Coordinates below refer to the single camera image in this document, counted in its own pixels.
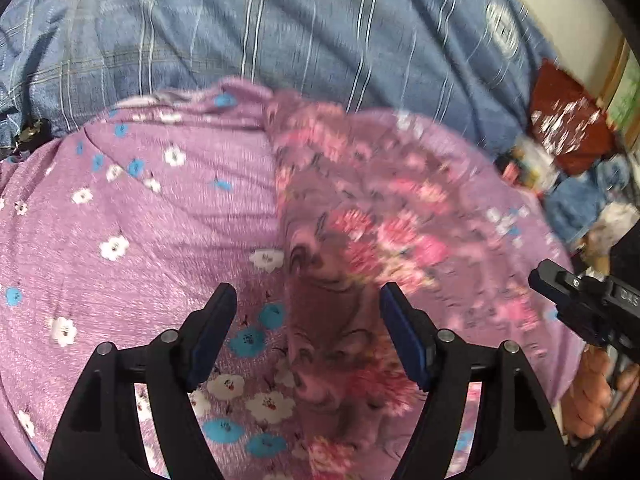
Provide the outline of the right hand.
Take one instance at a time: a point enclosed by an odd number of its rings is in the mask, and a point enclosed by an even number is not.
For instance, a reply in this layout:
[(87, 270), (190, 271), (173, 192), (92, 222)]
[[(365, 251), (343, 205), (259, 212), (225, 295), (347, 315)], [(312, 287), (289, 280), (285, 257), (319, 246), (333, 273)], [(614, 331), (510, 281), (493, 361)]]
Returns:
[(619, 422), (628, 410), (639, 385), (639, 367), (628, 365), (608, 383), (612, 362), (602, 348), (586, 345), (576, 376), (560, 401), (560, 427), (567, 437), (588, 439), (606, 423)]

